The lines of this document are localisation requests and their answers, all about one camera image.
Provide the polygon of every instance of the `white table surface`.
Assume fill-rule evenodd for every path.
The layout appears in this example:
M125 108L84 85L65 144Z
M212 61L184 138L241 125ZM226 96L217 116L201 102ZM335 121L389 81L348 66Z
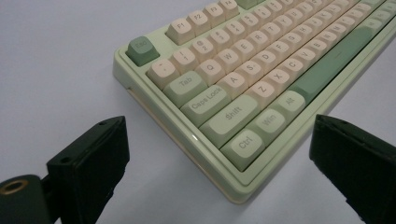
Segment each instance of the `white table surface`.
M308 158L230 203L112 76L113 52L211 0L1 0L0 182L46 162L95 123L126 117L131 160L97 223L362 223ZM396 41L330 112L396 145Z

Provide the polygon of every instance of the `keycap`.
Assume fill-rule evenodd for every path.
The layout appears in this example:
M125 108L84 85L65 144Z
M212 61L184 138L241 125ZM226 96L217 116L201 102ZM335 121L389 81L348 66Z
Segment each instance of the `keycap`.
M142 66L160 57L151 41L145 36L131 40L125 53L137 66Z
M254 99L241 95L204 123L200 130L216 147L221 147L259 112Z
M177 45L182 45L195 37L192 26L186 19L180 18L169 25L166 35L171 38Z
M243 172L262 151L265 144L253 131L245 129L221 148L221 152Z
M196 72L190 71L169 83L163 92L177 107L181 107L196 96L197 92L206 88L207 85L201 77Z
M352 31L294 82L289 90L298 92L305 98L307 104L310 103L372 37L372 30L368 27L362 26Z
M188 101L180 110L199 127L230 102L227 92L213 85Z

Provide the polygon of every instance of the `ctrl key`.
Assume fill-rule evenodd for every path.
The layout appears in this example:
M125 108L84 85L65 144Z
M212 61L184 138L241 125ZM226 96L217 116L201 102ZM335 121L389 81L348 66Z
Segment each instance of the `ctrl key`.
M240 172L244 172L264 149L262 139L253 131L244 129L220 151Z
M139 67L160 57L154 45L145 36L131 40L126 55Z

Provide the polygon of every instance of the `green keycap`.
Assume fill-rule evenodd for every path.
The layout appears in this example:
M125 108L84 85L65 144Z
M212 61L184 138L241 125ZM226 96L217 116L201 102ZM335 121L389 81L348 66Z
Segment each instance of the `green keycap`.
M213 145L219 148L259 113L257 101L243 94L204 123L200 130Z
M305 103L309 104L373 37L373 30L366 26L353 30L297 79L288 90L300 93L305 98Z
M213 85L183 105L180 110L196 127L199 127L230 102L231 98L227 91L218 85Z
M289 124L304 109L305 99L295 91L285 91L269 107L281 113Z
M163 89L163 93L177 107L181 107L206 88L204 80L196 72L190 71L169 83Z
M268 146L286 128L286 125L285 117L282 114L268 108L251 121L247 128L259 134L264 144Z
M262 139L253 131L244 129L220 151L243 172L265 149Z
M235 2L244 9L250 9L251 7L257 6L258 0L235 0Z
M129 42L126 55L137 65L142 66L160 57L151 41L145 36L139 36Z

